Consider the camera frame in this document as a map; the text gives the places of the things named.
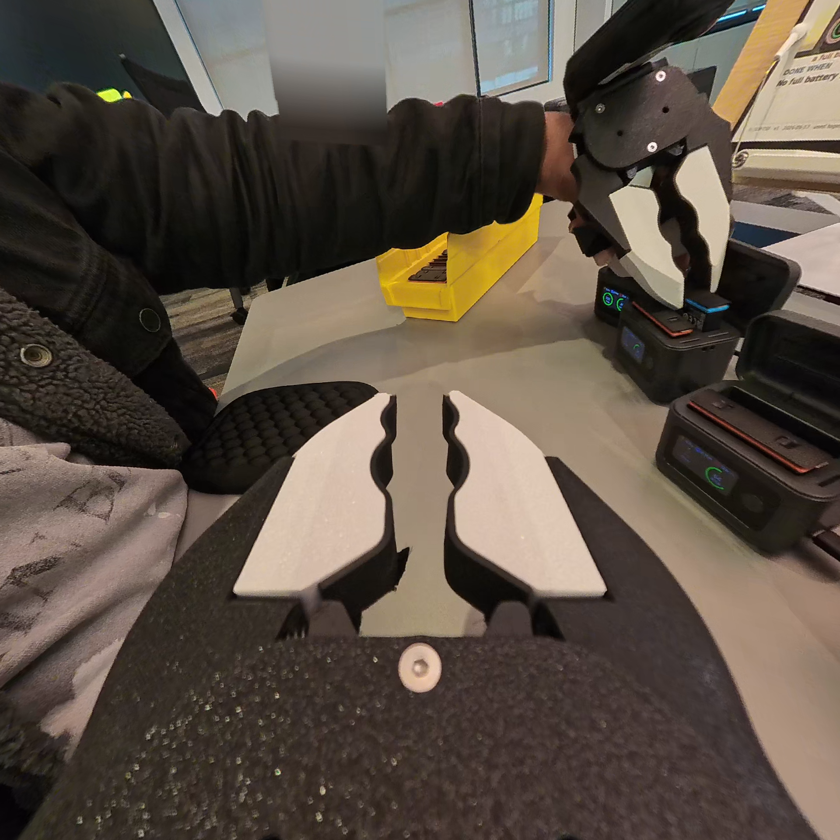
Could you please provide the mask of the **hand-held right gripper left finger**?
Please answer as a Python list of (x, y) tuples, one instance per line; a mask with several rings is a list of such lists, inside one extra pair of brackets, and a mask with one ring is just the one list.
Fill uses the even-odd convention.
[(239, 607), (288, 607), (307, 634), (357, 634), (393, 592), (396, 397), (379, 392), (316, 433), (292, 459), (233, 585)]

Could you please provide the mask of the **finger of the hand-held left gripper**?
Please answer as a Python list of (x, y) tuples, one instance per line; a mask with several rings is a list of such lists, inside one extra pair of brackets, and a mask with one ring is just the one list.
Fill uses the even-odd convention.
[(685, 278), (659, 228), (656, 194), (647, 186), (625, 185), (610, 200), (623, 234), (619, 264), (651, 298), (681, 309)]
[(677, 167), (675, 189), (687, 208), (683, 242), (690, 253), (698, 287), (718, 292), (730, 233), (730, 201), (710, 148), (704, 145), (687, 153)]

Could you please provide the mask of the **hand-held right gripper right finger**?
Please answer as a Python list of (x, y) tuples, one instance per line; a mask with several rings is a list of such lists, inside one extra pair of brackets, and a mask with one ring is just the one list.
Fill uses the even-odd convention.
[(562, 634), (550, 610), (607, 594), (585, 537), (542, 450), (463, 392), (443, 399), (449, 588), (488, 635)]

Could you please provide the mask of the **black battery charger case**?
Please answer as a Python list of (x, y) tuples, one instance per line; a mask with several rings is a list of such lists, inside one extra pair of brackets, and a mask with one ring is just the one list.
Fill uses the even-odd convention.
[(624, 306), (636, 292), (637, 284), (631, 277), (621, 276), (609, 266), (601, 267), (597, 273), (594, 315), (616, 326)]
[[(716, 292), (731, 306), (719, 328), (695, 329), (684, 338), (670, 339), (635, 311), (633, 302), (671, 309), (637, 290), (616, 326), (614, 363), (659, 405), (719, 382), (750, 323), (782, 309), (801, 276), (802, 269), (793, 260), (731, 240)], [(683, 307), (672, 311), (683, 313)]]
[[(658, 470), (744, 542), (767, 554), (838, 525), (839, 331), (795, 311), (757, 317), (734, 381), (674, 400), (655, 455)], [(833, 460), (798, 476), (688, 408), (712, 390), (825, 450)]]

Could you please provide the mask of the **orange trimmed black battery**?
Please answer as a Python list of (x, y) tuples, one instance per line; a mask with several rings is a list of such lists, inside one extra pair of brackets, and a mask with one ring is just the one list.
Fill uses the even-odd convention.
[(712, 390), (690, 398), (688, 408), (798, 476), (828, 466), (825, 450)]
[(657, 310), (644, 306), (639, 301), (633, 302), (633, 309), (670, 339), (684, 338), (691, 335), (696, 328), (696, 325), (680, 311)]

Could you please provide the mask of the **yellow plastic bin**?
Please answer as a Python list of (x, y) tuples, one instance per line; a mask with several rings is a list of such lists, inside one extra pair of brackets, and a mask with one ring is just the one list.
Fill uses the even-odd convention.
[[(512, 224), (469, 234), (441, 234), (418, 248), (391, 248), (375, 259), (385, 303), (410, 319), (456, 322), (537, 242), (543, 196)], [(448, 250), (445, 285), (409, 282), (414, 272)]]

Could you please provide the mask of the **row of black batteries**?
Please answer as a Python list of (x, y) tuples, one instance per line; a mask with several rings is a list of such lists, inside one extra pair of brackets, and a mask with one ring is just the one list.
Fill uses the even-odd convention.
[(430, 262), (409, 276), (408, 281), (414, 283), (445, 285), (448, 282), (447, 266), (448, 250), (445, 249), (439, 255), (436, 255), (433, 259), (431, 259)]

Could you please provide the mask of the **person's left forearm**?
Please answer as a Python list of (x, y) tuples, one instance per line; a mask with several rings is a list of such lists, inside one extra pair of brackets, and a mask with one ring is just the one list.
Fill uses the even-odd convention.
[(178, 120), (156, 290), (244, 287), (332, 270), (525, 214), (539, 191), (545, 111), (460, 95), (409, 98), (382, 143), (280, 135), (277, 118)]

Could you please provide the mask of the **person's left hand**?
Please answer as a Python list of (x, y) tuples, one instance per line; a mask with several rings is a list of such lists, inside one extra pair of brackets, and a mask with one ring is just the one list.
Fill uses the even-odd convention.
[(545, 111), (542, 162), (534, 192), (574, 205), (579, 186), (572, 172), (575, 160), (571, 133), (574, 121), (567, 112)]

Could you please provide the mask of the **dark blue flat pad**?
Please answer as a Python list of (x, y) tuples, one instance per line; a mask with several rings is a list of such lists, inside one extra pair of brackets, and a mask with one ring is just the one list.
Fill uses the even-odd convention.
[(821, 212), (734, 201), (731, 238), (756, 248), (776, 245), (838, 223), (838, 216)]

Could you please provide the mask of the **black textured wrist pad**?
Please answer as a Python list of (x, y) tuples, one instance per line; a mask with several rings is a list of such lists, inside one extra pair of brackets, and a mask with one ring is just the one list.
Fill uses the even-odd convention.
[(226, 405), (180, 464), (190, 490), (242, 495), (316, 433), (372, 399), (372, 385), (334, 381), (270, 387)]

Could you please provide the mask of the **printed instruction sheet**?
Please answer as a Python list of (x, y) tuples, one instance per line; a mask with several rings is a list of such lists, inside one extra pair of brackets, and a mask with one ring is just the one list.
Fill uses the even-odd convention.
[(839, 6), (809, 2), (745, 110), (739, 148), (838, 153)]

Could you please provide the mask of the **person's grey printed shirt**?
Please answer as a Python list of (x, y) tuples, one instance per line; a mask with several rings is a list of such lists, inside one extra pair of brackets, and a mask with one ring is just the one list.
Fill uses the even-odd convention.
[(1, 472), (1, 777), (33, 807), (172, 567), (187, 488), (175, 470), (97, 465), (4, 420)]

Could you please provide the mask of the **person's dark fleece jacket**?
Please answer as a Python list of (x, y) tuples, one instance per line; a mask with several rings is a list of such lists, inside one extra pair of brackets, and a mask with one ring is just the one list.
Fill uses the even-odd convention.
[(177, 469), (217, 403), (150, 282), (27, 159), (59, 105), (2, 83), (2, 419), (106, 466)]

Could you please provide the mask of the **black chair back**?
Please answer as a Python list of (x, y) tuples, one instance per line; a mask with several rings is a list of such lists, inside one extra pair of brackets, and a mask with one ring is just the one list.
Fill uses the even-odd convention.
[(122, 68), (128, 73), (144, 99), (166, 118), (179, 109), (207, 111), (188, 80), (164, 76), (143, 67), (124, 54), (119, 55)]

